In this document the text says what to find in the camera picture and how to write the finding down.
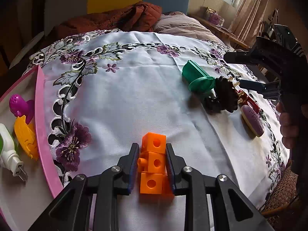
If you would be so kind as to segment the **person's right hand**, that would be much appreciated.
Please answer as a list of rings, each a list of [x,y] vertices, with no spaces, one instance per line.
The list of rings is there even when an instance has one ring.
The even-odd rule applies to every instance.
[[[284,109],[284,105],[278,102],[276,110],[280,113],[280,133],[282,143],[288,149],[295,150],[301,147],[303,137],[307,138],[307,127],[299,126],[296,119]]]

